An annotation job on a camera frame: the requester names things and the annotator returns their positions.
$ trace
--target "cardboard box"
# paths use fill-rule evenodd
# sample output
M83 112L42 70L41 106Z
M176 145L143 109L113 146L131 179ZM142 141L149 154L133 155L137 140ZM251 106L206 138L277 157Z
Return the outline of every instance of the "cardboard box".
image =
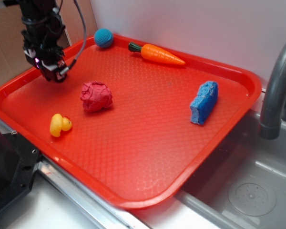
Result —
M78 2L85 18L87 35L91 36L97 27L90 1ZM21 22L21 16L19 6L0 9L0 85L32 67L23 53L23 36L20 32L25 26ZM66 48L83 39L82 21L73 1L64 1L61 16L66 31L58 43Z

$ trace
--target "faucet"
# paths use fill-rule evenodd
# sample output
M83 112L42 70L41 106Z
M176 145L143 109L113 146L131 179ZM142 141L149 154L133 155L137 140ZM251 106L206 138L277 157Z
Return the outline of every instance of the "faucet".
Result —
M277 138L282 119L286 121L286 44L268 82L258 125L259 136L269 140Z

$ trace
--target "sink drain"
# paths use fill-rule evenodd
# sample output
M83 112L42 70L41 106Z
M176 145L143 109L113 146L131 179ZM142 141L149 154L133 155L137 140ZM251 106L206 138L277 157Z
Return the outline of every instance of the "sink drain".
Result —
M244 178L229 188L229 200L239 212L248 216L262 216L276 205L276 194L266 183L255 178Z

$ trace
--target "stainless steel sink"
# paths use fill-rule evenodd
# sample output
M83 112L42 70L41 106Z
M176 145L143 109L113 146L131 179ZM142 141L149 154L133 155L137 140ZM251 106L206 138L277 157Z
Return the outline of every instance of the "stainless steel sink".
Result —
M258 119L249 111L177 194L223 228L286 229L286 123L264 140Z

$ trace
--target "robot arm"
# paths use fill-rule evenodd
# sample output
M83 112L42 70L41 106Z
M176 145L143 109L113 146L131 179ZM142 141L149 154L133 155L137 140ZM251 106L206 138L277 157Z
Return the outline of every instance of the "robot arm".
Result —
M55 0L3 0L0 8L19 4L22 12L22 22L26 26L21 34L24 37L24 53L27 61L40 70L46 80L58 83L66 78L85 46L86 28L78 3L74 3L80 13L84 26L84 44L70 66L67 66L63 57L62 47L57 45L65 25L59 15L60 7Z

